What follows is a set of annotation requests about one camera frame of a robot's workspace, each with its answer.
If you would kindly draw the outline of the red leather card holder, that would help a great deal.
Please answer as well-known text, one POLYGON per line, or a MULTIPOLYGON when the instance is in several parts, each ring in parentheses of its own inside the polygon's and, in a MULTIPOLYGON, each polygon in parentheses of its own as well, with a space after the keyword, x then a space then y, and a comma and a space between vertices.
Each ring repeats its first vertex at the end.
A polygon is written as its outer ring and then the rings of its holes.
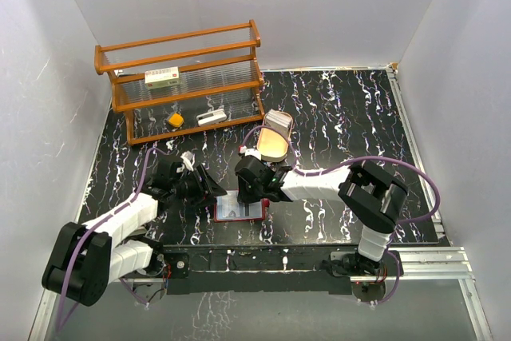
POLYGON ((270 201, 262 199, 258 203, 239 203, 236 196, 221 196, 217 198, 214 209, 216 223, 264 220, 270 201))

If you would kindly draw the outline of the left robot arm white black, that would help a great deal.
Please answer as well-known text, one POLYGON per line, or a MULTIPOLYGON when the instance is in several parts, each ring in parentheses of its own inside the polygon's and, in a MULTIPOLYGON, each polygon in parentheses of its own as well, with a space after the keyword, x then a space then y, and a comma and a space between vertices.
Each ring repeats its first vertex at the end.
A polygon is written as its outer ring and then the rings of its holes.
POLYGON ((42 286, 90 307, 110 283, 131 272, 140 269, 147 276, 157 276, 164 269, 165 257, 151 242, 132 240, 132 234, 174 200, 206 207, 226 193, 203 165, 177 157, 159 161, 127 200, 93 220, 69 222, 61 228, 42 286))

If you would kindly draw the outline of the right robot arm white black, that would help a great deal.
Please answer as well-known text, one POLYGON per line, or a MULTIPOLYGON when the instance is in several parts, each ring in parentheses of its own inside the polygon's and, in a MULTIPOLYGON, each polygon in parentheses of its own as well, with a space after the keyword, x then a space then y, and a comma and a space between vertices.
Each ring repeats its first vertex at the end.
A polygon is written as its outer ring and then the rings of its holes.
POLYGON ((408 188, 373 161, 354 161, 336 169, 300 171, 272 168, 244 156, 235 167, 238 201, 246 204, 297 200, 341 200, 362 222, 355 260, 357 268, 376 273, 385 263, 384 251, 397 226, 408 188))

